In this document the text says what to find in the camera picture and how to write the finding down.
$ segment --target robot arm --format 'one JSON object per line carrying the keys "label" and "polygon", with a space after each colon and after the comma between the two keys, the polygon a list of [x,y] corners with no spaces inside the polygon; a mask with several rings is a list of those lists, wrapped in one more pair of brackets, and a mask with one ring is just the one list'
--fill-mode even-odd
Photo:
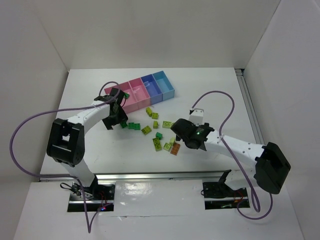
{"label": "robot arm", "polygon": [[[252,168],[247,175],[253,186],[259,186],[271,194],[278,194],[291,169],[280,148],[272,142],[261,145],[224,134],[219,136],[219,132],[210,127],[208,123],[202,124],[203,115],[203,109],[192,109],[189,120],[180,118],[176,121],[171,130],[176,134],[177,140],[182,139],[190,149],[212,151],[232,157],[221,141],[222,137],[237,159]],[[232,190],[248,187],[246,179],[239,170],[226,171],[222,178],[221,180]]]}
{"label": "robot arm", "polygon": [[86,109],[68,119],[57,118],[51,128],[46,152],[56,162],[60,163],[70,175],[77,177],[87,193],[103,192],[104,186],[98,185],[97,177],[89,170],[84,161],[85,135],[98,122],[103,121],[108,130],[112,126],[126,122],[128,117],[121,107],[124,92],[120,90],[117,98],[103,104],[118,92],[112,88],[110,95],[98,96],[90,109]]}

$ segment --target lime green lego brick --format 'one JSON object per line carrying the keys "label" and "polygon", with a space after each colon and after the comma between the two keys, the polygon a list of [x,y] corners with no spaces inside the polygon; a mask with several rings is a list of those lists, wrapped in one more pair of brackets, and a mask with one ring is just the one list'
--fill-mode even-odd
{"label": "lime green lego brick", "polygon": [[135,123],[134,122],[129,122],[128,123],[128,129],[135,129]]}
{"label": "lime green lego brick", "polygon": [[172,146],[176,141],[176,138],[173,136],[172,138],[170,138],[169,144]]}
{"label": "lime green lego brick", "polygon": [[153,128],[154,129],[157,129],[159,126],[158,122],[157,121],[153,121]]}
{"label": "lime green lego brick", "polygon": [[140,123],[134,124],[134,130],[140,130]]}
{"label": "lime green lego brick", "polygon": [[163,146],[163,149],[168,151],[168,152],[170,151],[170,148],[171,148],[171,145],[169,143],[167,143],[167,142]]}
{"label": "lime green lego brick", "polygon": [[125,121],[123,121],[123,122],[120,122],[120,126],[124,129],[128,126],[128,124]]}
{"label": "lime green lego brick", "polygon": [[152,141],[156,152],[162,150],[160,140],[158,138],[153,138]]}
{"label": "lime green lego brick", "polygon": [[141,132],[144,134],[144,135],[147,135],[148,133],[150,133],[152,130],[149,126],[146,126],[144,128],[141,129]]}
{"label": "lime green lego brick", "polygon": [[147,108],[145,109],[145,111],[146,111],[146,113],[149,115],[149,117],[152,116],[152,110],[151,110],[150,107],[147,107]]}
{"label": "lime green lego brick", "polygon": [[159,118],[159,114],[156,113],[156,112],[153,112],[151,118],[152,118],[152,119],[158,119],[158,118]]}
{"label": "lime green lego brick", "polygon": [[157,132],[157,133],[155,134],[155,137],[156,137],[157,139],[161,140],[163,136],[162,136],[162,134],[161,134],[160,132]]}
{"label": "lime green lego brick", "polygon": [[164,129],[169,129],[169,128],[171,128],[171,126],[172,126],[172,122],[170,122],[170,121],[163,121],[162,127],[163,127]]}

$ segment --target blue bin compartment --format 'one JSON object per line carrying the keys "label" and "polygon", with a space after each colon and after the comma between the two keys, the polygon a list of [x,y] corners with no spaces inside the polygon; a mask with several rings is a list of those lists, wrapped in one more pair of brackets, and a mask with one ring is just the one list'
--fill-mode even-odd
{"label": "blue bin compartment", "polygon": [[154,76],[152,74],[141,77],[142,82],[150,95],[151,105],[163,101],[163,93],[160,90]]}
{"label": "blue bin compartment", "polygon": [[163,101],[172,99],[175,96],[175,89],[172,87],[171,83],[169,82],[165,72],[159,71],[152,75],[163,94]]}

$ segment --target white backdrop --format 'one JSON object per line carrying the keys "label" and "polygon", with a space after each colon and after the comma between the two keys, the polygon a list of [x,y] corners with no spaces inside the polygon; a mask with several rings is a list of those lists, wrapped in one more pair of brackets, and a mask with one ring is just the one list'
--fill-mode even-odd
{"label": "white backdrop", "polygon": [[[0,238],[10,240],[31,182],[10,158],[11,134],[25,118],[58,106],[67,70],[25,0],[0,1],[0,33]],[[26,124],[16,137],[16,156],[29,171],[40,171],[53,118]]]}
{"label": "white backdrop", "polygon": [[265,141],[292,169],[288,188],[306,240],[319,239],[320,0],[282,0],[244,76]]}
{"label": "white backdrop", "polygon": [[28,0],[68,69],[244,68],[280,0]]}

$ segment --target red wire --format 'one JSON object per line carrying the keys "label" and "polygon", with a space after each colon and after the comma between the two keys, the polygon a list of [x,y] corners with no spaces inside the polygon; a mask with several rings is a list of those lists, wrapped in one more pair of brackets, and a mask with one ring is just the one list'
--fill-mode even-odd
{"label": "red wire", "polygon": [[236,192],[234,192],[234,202],[235,203],[237,203],[237,202],[240,202],[240,201],[242,201],[242,199],[244,199],[244,196],[243,196],[243,194],[239,191],[239,190],[237,190],[237,193],[241,196],[241,199],[236,199]]}
{"label": "red wire", "polygon": [[100,207],[102,207],[102,204],[104,203],[104,195],[99,192],[99,194],[101,195],[101,204],[100,204]]}

